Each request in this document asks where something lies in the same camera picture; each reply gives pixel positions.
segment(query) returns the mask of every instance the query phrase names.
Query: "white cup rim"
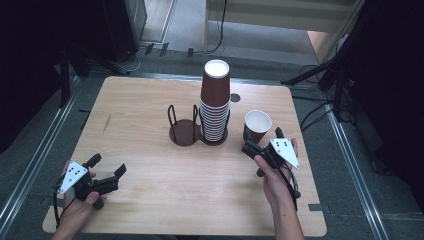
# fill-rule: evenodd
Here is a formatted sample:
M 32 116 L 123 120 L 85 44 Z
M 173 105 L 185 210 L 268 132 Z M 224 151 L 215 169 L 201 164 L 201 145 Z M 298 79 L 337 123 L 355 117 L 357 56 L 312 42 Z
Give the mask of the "white cup rim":
M 244 117 L 244 123 L 250 130 L 257 133 L 267 132 L 272 126 L 271 117 L 260 110 L 248 112 Z
M 205 73 L 211 78 L 220 79 L 227 76 L 229 72 L 230 66 L 222 60 L 212 59 L 205 64 Z

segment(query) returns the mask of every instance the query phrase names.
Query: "dark round base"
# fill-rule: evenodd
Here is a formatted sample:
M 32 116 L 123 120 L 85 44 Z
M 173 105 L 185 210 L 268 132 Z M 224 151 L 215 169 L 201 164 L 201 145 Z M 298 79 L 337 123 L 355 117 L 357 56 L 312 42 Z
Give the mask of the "dark round base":
M 175 144 L 179 146 L 190 146 L 195 143 L 197 139 L 202 138 L 202 135 L 200 134 L 200 126 L 197 124 L 194 124 L 193 126 L 193 121 L 191 120 L 178 120 L 172 125 L 172 128 L 169 129 L 169 137 Z
M 171 140 L 179 146 L 190 146 L 200 139 L 203 143 L 209 146 L 221 145 L 227 140 L 228 129 L 225 129 L 224 136 L 219 141 L 208 141 L 200 133 L 200 125 L 194 124 L 193 121 L 188 119 L 178 120 L 172 124 L 172 128 L 169 129 L 169 137 Z

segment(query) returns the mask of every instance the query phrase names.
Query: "wooden table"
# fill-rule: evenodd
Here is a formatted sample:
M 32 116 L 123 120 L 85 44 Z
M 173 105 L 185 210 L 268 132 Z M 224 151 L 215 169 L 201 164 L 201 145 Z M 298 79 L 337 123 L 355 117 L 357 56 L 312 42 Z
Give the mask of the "wooden table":
M 302 197 L 298 215 L 306 236 L 323 236 L 326 224 L 319 204 L 290 90 L 283 86 L 231 83 L 240 95 L 231 102 L 228 138 L 219 146 L 197 141 L 181 147 L 169 137 L 167 109 L 178 119 L 191 119 L 199 106 L 201 82 L 109 77 L 105 80 L 72 156 L 86 162 L 95 153 L 103 159 L 93 169 L 96 179 L 113 175 L 122 164 L 127 172 L 118 191 L 83 229 L 88 233 L 181 235 L 273 235 L 270 206 L 256 176 L 257 166 L 241 152 L 245 114 L 260 109 L 270 115 L 273 131 L 280 127 L 299 145 L 300 170 L 294 170 Z M 51 208 L 43 223 L 55 231 Z

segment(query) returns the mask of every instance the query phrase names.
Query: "human hand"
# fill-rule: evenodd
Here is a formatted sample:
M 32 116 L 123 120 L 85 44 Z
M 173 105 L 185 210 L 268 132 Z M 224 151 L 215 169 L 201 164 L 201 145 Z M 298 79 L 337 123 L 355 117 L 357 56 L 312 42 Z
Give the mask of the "human hand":
M 70 161 L 67 161 L 62 175 L 68 169 Z M 90 172 L 90 177 L 95 177 L 94 172 Z M 85 226 L 93 211 L 93 204 L 99 198 L 98 192 L 91 192 L 84 201 L 79 199 L 71 199 L 69 191 L 64 194 L 64 206 L 68 206 L 60 221 L 59 227 L 52 239 L 72 239 Z M 106 200 L 106 196 L 100 196 L 102 201 Z
M 296 153 L 297 157 L 298 152 L 296 138 L 292 138 L 291 143 L 293 145 L 294 152 Z M 293 203 L 290 192 L 287 188 L 287 183 L 284 181 L 281 174 L 276 169 L 273 169 L 261 156 L 257 155 L 254 157 L 253 160 L 256 162 L 258 167 L 265 173 L 264 192 L 269 204 L 271 205 L 271 208 L 276 208 L 278 207 L 278 205 L 286 202 Z M 281 170 L 283 171 L 287 180 L 290 181 L 290 170 L 292 166 L 288 162 L 286 162 L 286 164 L 288 169 L 286 167 L 282 167 Z
M 297 140 L 292 138 L 291 143 L 297 157 Z M 261 156 L 257 155 L 253 160 L 265 173 L 263 176 L 263 187 L 265 196 L 272 209 L 275 239 L 304 239 L 302 227 L 300 226 L 296 208 L 287 188 L 286 181 L 278 170 L 273 169 Z M 287 167 L 282 167 L 281 170 L 287 180 L 290 181 L 290 170 L 292 166 L 288 162 Z

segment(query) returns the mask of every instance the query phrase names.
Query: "stack of paper cups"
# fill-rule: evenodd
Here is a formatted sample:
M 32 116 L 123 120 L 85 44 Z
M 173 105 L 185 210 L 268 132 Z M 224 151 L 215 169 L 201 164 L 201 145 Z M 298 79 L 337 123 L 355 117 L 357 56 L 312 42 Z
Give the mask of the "stack of paper cups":
M 201 133 L 207 141 L 223 138 L 230 114 L 230 67 L 222 60 L 205 64 L 200 94 Z

